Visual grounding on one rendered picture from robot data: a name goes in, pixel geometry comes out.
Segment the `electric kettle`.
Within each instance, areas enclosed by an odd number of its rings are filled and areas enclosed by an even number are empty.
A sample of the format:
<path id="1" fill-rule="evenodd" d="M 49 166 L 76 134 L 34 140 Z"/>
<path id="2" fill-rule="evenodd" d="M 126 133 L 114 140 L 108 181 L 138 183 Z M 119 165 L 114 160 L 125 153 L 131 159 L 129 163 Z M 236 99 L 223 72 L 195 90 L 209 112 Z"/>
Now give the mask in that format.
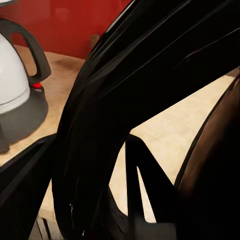
<path id="1" fill-rule="evenodd" d="M 240 0 L 131 0 L 62 111 L 52 161 L 64 240 L 129 240 L 110 180 L 131 130 L 240 66 Z M 240 73 L 203 123 L 174 187 L 210 240 L 240 240 Z"/>

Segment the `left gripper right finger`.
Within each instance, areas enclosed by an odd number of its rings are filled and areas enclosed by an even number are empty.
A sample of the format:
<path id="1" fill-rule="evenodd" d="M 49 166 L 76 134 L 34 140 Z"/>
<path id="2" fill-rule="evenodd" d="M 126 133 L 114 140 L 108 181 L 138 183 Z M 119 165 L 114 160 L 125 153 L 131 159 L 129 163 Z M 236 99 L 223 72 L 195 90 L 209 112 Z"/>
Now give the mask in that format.
<path id="1" fill-rule="evenodd" d="M 145 142 L 125 140 L 129 240 L 210 240 Z M 156 223 L 145 220 L 139 168 Z"/>

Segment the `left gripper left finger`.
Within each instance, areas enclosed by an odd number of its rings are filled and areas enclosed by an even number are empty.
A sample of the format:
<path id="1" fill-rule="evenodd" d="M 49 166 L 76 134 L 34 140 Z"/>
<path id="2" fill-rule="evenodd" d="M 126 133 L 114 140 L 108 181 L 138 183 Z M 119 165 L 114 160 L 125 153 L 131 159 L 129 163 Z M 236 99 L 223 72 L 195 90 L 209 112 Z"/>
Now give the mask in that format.
<path id="1" fill-rule="evenodd" d="M 28 240 L 50 181 L 57 133 L 0 166 L 0 240 Z"/>

